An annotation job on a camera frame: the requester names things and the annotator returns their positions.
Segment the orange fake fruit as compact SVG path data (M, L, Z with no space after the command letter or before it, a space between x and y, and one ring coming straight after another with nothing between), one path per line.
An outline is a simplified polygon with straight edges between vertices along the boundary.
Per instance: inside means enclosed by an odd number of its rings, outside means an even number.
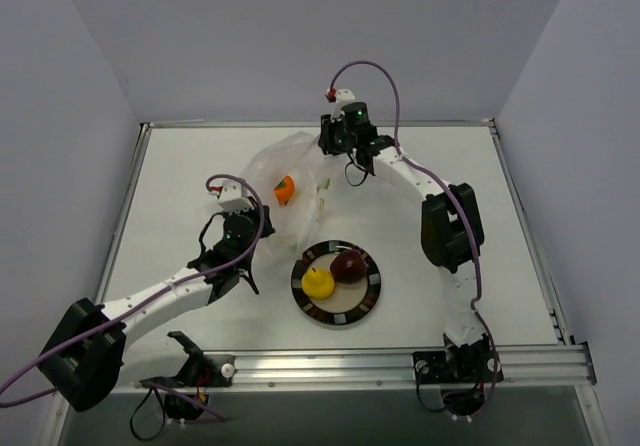
M294 197L295 192L295 182L290 175L284 176L273 189L274 196L280 206L286 206Z

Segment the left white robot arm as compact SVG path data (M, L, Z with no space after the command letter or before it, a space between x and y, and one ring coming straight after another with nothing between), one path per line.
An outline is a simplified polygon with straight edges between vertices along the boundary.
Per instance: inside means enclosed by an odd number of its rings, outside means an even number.
M252 276L257 242L274 234L270 208L254 205L220 214L221 239L166 280L120 300L72 303L41 352L38 370L78 412L116 387L128 347L147 333L230 293L241 281L258 291Z

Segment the clear printed plastic bag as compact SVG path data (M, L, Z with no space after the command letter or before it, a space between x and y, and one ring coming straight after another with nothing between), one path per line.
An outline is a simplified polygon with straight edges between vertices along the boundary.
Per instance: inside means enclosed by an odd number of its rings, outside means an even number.
M258 247L264 257L280 261L307 247L325 208L331 165L318 138L305 132L261 149L248 162L241 177L270 208L274 228Z

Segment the dark red fake apple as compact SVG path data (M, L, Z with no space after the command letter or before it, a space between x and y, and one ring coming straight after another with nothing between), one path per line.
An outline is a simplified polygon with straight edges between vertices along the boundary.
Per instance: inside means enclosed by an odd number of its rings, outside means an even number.
M345 250L334 258L329 271L337 283L353 284L366 276L367 264L359 251Z

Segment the yellow fake fruit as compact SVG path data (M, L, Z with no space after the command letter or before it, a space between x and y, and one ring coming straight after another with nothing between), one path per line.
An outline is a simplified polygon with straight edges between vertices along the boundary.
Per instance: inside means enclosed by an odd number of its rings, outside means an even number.
M303 292L312 299L325 300L335 290L335 280L329 270L309 268L301 279Z

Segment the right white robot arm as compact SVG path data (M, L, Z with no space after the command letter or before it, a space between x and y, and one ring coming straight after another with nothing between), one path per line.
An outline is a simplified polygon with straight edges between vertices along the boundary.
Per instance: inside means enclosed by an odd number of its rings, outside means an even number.
M356 99L336 99L321 117L318 145L326 155L348 155L355 164L421 207L420 243L438 268L446 304L444 337L455 345L444 366L455 378L469 377L480 366L472 346L488 335L479 318L483 284L479 263L484 231L474 189L452 184L417 163L399 145L396 134L382 135Z

